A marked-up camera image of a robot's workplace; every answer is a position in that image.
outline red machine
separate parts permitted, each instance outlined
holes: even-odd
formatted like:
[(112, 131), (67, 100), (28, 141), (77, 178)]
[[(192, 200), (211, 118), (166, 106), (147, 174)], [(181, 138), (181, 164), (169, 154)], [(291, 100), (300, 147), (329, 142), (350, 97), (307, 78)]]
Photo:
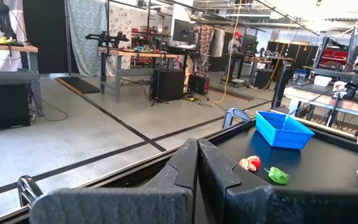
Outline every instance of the red machine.
[(349, 52), (347, 49), (332, 49), (327, 48), (323, 52), (319, 66), (327, 66), (328, 62), (337, 62), (340, 65), (346, 66), (347, 57)]

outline computer monitor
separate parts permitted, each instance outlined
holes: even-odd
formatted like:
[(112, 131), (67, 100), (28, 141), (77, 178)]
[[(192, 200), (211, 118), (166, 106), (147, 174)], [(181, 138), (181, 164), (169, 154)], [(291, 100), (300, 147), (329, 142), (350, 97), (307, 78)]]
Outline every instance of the computer monitor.
[(258, 42), (257, 38), (254, 35), (244, 35), (242, 37), (242, 47), (241, 49), (244, 51), (245, 54), (254, 54), (256, 53)]
[(175, 28), (173, 30), (173, 40), (188, 42), (189, 45), (195, 42), (194, 24), (175, 19)]

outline ceiling light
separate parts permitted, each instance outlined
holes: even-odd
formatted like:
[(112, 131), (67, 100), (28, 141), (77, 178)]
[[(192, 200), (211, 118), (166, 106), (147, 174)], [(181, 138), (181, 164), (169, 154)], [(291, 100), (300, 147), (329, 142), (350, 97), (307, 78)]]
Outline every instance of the ceiling light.
[(270, 15), (265, 14), (228, 14), (226, 17), (270, 17)]

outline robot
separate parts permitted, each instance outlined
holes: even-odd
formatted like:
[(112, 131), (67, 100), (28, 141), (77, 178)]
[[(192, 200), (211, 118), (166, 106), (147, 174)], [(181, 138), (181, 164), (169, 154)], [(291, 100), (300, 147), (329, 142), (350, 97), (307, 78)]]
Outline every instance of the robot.
[(4, 41), (17, 42), (17, 37), (12, 29), (11, 20), (9, 18), (9, 7), (0, 0), (0, 31), (4, 34), (1, 39)]

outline concrete floor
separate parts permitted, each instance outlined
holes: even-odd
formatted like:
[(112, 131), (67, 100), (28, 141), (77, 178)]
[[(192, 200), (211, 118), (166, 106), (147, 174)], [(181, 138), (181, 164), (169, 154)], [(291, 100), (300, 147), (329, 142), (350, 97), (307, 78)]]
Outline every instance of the concrete floor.
[[(223, 87), (219, 84), (220, 73), (209, 76), (212, 85)], [(98, 86), (98, 78), (84, 79)], [(69, 117), (59, 122), (37, 118), (31, 127), (0, 131), (0, 215), (19, 208), (16, 181), (22, 175), (34, 177), (43, 192), (76, 187), (160, 153), (155, 144), (169, 150), (187, 138), (200, 138), (222, 128), (224, 110), (206, 100), (203, 103), (212, 105), (211, 108), (184, 100), (150, 107), (151, 102), (139, 86), (123, 88), (120, 103), (114, 102), (112, 90), (106, 90), (105, 95), (84, 95), (144, 138), (155, 141), (152, 146), (54, 79), (44, 77), (41, 84), (43, 99), (66, 111)], [(251, 117), (257, 110), (270, 109), (273, 91), (233, 86), (228, 89), (255, 99), (242, 101), (225, 97), (220, 104), (225, 109), (240, 108)], [(223, 95), (211, 92), (208, 97), (219, 101)], [(283, 100), (284, 106), (289, 103)], [(49, 119), (64, 117), (47, 105), (44, 105), (44, 114)], [(205, 125), (190, 129), (200, 123)], [(105, 158), (93, 160), (101, 155)]]

